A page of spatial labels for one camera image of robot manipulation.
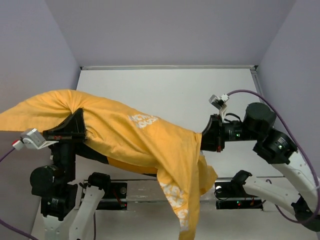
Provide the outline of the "yellow orange pillowcase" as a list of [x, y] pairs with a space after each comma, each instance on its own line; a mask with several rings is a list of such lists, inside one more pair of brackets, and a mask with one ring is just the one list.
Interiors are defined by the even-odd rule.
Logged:
[[193, 240], [200, 197], [217, 179], [201, 151], [202, 135], [118, 101], [60, 89], [35, 95], [0, 115], [0, 129], [40, 132], [83, 110], [86, 145], [106, 156], [111, 166], [155, 174], [180, 223], [179, 238]]

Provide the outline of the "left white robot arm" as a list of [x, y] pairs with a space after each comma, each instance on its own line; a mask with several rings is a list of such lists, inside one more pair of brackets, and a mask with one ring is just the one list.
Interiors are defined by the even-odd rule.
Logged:
[[72, 184], [76, 179], [76, 156], [92, 160], [101, 160], [103, 156], [85, 145], [86, 127], [81, 108], [58, 126], [45, 130], [43, 137], [46, 141], [53, 141], [49, 146], [52, 163], [33, 170], [29, 180], [32, 195], [41, 198], [45, 239], [82, 240], [101, 199], [110, 194], [111, 177], [99, 172], [88, 177], [78, 215], [73, 223], [69, 223], [78, 193], [78, 185]]

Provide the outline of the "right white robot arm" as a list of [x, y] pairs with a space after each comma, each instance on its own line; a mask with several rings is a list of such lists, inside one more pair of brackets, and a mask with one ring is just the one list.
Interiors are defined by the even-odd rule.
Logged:
[[250, 103], [243, 120], [225, 120], [227, 105], [218, 100], [213, 104], [219, 110], [211, 115], [202, 132], [201, 150], [221, 152], [226, 142], [255, 141], [253, 151], [279, 171], [294, 187], [294, 191], [258, 179], [252, 173], [240, 170], [218, 193], [229, 197], [260, 197], [292, 214], [294, 221], [308, 230], [320, 231], [320, 186], [317, 176], [303, 160], [296, 159], [298, 146], [285, 133], [274, 128], [277, 115], [267, 105]]

